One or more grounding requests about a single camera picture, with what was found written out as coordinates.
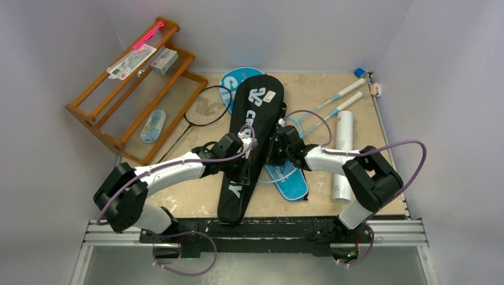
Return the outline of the clear stationery packet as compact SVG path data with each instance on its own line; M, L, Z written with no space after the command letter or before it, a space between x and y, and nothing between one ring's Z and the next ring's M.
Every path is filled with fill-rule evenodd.
M142 44L137 49L132 50L118 62L110 66L106 71L109 79L126 79L138 67L140 67L157 49L147 44Z

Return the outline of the black Crossway racket cover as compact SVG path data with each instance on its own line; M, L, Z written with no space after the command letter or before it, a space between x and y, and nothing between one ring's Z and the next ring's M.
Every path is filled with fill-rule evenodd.
M275 132L284 103L284 87L271 75L257 75L244 80L237 88L229 131L238 133L247 124L253 127L257 145L249 152L249 184L223 177L218 202L218 219L236 225L241 223L266 160L270 138Z

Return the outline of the wooden shelf rack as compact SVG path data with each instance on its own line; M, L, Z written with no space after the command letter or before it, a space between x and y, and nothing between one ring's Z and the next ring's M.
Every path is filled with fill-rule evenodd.
M131 52L132 46L159 21L164 26L144 42L157 49L148 60L124 80L108 78L110 65L65 107L108 149L140 165L156 160L183 114L208 83L207 78L189 70L195 55L172 40L180 30L179 24L163 17L157 17L114 62ZM160 75L150 64L165 48L176 50L178 59ZM165 111L166 119L158 140L144 143L140 134L154 110Z

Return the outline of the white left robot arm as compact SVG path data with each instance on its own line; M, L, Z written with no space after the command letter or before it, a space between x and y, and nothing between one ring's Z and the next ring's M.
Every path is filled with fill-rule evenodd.
M177 236L175 219L168 210L146 204L147 198L178 183L219 172L240 181L256 145L257 140L244 132L227 133L212 148L199 146L169 161L143 167L120 163L93 196L100 210L97 221L105 219L115 232L139 227L153 232L163 243L172 242Z

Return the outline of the pink white clip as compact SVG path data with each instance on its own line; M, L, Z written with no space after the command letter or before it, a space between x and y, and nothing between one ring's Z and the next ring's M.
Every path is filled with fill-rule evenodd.
M381 86L379 83L373 83L370 86L370 94L374 97L380 97L381 95Z

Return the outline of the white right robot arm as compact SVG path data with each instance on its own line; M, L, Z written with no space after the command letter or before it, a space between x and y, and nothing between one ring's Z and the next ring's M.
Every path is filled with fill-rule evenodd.
M403 187L401 176L373 146L357 151L328 150L318 144L305 144L297 129L280 127L274 134L273 161L290 161L306 171L323 171L345 176L355 200L338 215L335 237L343 242L357 234L357 227L376 214Z

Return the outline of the light blue badminton racket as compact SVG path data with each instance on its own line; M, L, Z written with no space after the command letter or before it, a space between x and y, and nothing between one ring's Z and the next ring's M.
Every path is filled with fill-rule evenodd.
M261 183L280 182L291 176L296 171L297 168L290 161L287 161L286 163L280 166L274 166L267 163L267 156L266 156L265 164L259 177L259 182Z
M304 135L307 135L310 132L314 131L319 125L321 125L323 123L322 121L319 121L318 123L315 123L313 126L303 127L301 122L304 119L308 118L311 115L314 116L314 114L318 114L318 111L320 111L322 108L324 108L328 104L335 102L341 98L344 98L346 95L348 95L349 93L352 93L357 88L364 85L365 83L366 83L366 80L364 78L360 78L357 81L355 81L354 83L350 84L349 86L347 86L347 87L343 88L342 90L340 90L339 92L337 92L331 99L328 99L327 101L325 101L324 103L322 103L318 107L315 107L314 109L312 109L311 113L304 112L303 115L301 115L297 118L294 115L289 115L286 119L284 119L284 122L288 125L293 125L294 127L296 127L296 129L299 131L300 135L303 137ZM363 97L363 93L361 91L354 93L350 98L346 99L339 106L334 108L334 110L332 110L330 112L330 114L325 116L323 118L323 120L326 121L329 118L336 116L337 114L341 113L342 111L344 111L348 107L350 107L352 104L357 102L362 97Z

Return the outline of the small blue block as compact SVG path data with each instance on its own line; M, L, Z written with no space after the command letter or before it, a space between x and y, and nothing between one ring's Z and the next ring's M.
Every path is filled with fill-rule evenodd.
M357 78L364 78L367 76L367 71L362 69L362 68L357 68L354 70L354 75L357 77Z

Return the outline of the black badminton racket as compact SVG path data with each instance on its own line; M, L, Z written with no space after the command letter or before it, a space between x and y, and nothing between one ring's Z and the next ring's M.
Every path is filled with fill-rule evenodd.
M168 148L166 153L159 159L158 163L162 162L167 157L189 129L194 126L208 126L222 118L231 105L230 101L225 103L222 96L230 99L231 95L232 91L228 87L222 85L212 85L202 89L183 115L184 120L188 123L186 129Z

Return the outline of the small white box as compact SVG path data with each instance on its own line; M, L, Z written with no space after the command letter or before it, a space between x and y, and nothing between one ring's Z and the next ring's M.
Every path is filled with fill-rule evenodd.
M177 59L178 52L176 50L165 48L150 66L160 75L164 75Z

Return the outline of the blue white plastic packet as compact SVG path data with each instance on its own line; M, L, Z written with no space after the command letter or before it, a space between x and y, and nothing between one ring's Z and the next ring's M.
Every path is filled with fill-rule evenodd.
M153 143L160 137L166 119L166 113L163 110L154 110L141 131L140 139L144 143Z

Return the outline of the blue racket cover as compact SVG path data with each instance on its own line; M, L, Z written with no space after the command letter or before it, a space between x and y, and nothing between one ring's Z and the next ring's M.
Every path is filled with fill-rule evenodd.
M228 71L222 76L219 84L228 87L232 91L230 99L222 96L225 103L231 102L228 113L232 113L234 97L239 85L249 77L263 75L264 72L253 67L239 67ZM300 169L297 169L291 176L280 182L270 183L273 184L279 191L283 199L291 202L302 201L308 195L308 186L305 176Z

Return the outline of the black metal base frame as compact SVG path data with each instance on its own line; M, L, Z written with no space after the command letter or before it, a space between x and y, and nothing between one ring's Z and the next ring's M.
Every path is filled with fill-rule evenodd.
M369 247L426 246L424 226L402 216L376 216L354 230L339 226L335 217L249 217L238 225L217 218L179 218L173 237L157 237L139 227L114 232L90 221L85 246L146 246L181 250L184 258L202 253L312 254L353 259Z

